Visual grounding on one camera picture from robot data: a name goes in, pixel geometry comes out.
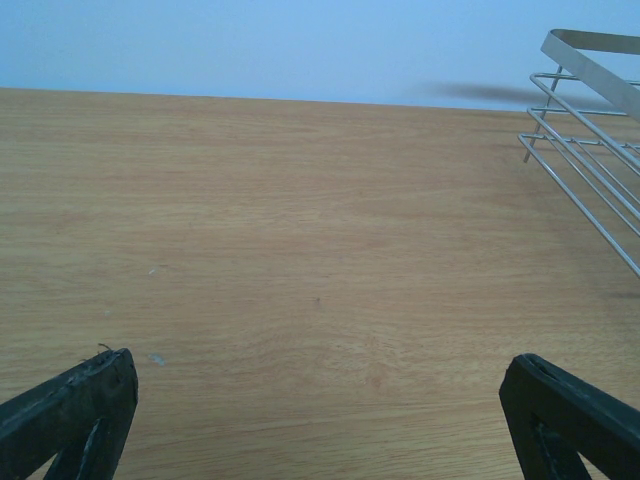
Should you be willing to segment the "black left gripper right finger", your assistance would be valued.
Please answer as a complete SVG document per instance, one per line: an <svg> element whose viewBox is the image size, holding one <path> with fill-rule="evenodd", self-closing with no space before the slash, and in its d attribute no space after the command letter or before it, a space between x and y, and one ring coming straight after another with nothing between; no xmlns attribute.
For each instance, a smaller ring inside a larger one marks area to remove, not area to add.
<svg viewBox="0 0 640 480"><path fill-rule="evenodd" d="M499 389L526 479L639 477L639 411L542 357L513 358Z"/></svg>

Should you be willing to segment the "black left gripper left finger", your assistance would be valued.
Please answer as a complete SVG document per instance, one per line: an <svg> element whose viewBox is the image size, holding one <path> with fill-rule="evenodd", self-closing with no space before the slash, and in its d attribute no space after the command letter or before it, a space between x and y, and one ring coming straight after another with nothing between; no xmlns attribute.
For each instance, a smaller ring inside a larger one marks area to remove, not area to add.
<svg viewBox="0 0 640 480"><path fill-rule="evenodd" d="M138 405L127 348L107 349L1 404L1 477L111 479Z"/></svg>

